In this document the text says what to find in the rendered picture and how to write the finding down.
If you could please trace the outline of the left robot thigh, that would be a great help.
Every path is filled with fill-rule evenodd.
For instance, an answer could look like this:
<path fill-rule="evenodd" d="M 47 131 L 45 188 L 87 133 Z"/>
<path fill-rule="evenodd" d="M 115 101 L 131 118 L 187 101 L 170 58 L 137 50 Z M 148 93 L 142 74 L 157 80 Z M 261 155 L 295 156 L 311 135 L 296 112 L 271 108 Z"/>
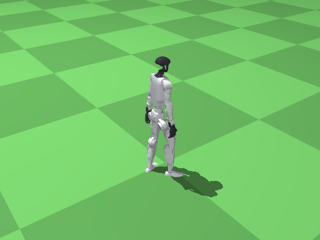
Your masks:
<path fill-rule="evenodd" d="M 160 128 L 157 123 L 155 123 L 151 118 L 151 112 L 148 113 L 148 118 L 150 122 L 150 129 L 151 129 L 151 139 L 149 140 L 150 147 L 156 147 L 158 144 L 158 136 Z"/>

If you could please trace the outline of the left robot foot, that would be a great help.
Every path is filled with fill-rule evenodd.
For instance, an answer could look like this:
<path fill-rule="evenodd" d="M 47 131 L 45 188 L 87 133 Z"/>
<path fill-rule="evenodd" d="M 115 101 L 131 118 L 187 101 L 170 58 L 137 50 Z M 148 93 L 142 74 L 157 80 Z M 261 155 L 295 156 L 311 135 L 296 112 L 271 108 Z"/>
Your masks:
<path fill-rule="evenodd" d="M 152 168 L 148 167 L 145 169 L 146 173 L 149 173 L 151 170 L 153 170 L 158 164 L 156 162 L 152 163 Z"/>

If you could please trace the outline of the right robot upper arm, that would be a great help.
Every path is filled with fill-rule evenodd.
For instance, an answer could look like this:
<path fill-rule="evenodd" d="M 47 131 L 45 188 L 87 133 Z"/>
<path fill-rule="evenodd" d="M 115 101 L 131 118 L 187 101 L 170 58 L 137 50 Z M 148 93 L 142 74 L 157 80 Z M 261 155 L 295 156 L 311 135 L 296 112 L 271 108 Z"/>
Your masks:
<path fill-rule="evenodd" d="M 168 80 L 163 80 L 162 88 L 164 90 L 164 105 L 165 107 L 167 107 L 167 104 L 171 102 L 170 98 L 171 98 L 172 83 Z"/>

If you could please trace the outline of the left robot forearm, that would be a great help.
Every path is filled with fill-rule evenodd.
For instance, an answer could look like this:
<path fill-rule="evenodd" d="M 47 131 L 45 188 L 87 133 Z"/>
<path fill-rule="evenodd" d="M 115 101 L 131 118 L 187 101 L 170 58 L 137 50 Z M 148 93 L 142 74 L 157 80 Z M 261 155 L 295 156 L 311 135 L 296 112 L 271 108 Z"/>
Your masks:
<path fill-rule="evenodd" d="M 147 103 L 146 103 L 146 107 L 148 107 L 148 111 L 152 110 L 152 105 L 153 105 L 152 98 L 151 98 L 151 95 L 149 95 L 149 93 L 148 93 Z"/>

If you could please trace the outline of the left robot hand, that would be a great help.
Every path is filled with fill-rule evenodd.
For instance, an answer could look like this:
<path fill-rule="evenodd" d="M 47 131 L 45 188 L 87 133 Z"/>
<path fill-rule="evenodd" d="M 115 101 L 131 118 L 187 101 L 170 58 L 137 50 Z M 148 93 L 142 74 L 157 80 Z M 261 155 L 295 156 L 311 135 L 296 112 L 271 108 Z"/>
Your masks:
<path fill-rule="evenodd" d="M 149 117 L 148 117 L 148 113 L 151 112 L 152 110 L 149 110 L 148 111 L 148 107 L 146 107 L 146 114 L 145 114 L 145 122 L 147 124 L 151 123 L 150 120 L 149 120 Z"/>

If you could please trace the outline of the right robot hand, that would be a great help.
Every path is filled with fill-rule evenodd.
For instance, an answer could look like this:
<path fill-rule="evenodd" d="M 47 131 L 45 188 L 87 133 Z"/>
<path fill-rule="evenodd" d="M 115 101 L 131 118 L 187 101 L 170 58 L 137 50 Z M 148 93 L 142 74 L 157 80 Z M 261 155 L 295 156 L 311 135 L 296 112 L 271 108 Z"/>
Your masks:
<path fill-rule="evenodd" d="M 169 130 L 170 134 L 169 134 L 168 138 L 173 138 L 176 135 L 177 129 L 176 129 L 175 125 L 171 126 L 170 122 L 168 122 L 168 126 L 170 127 L 170 130 Z"/>

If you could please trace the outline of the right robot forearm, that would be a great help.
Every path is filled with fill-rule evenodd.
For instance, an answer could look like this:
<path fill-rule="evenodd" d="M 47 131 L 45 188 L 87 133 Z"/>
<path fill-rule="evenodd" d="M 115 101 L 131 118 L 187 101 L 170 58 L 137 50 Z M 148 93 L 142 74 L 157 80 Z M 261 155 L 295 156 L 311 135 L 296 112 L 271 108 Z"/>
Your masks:
<path fill-rule="evenodd" d="M 173 103 L 167 103 L 165 112 L 167 115 L 167 121 L 170 122 L 171 126 L 173 126 L 175 124 L 173 117 Z"/>

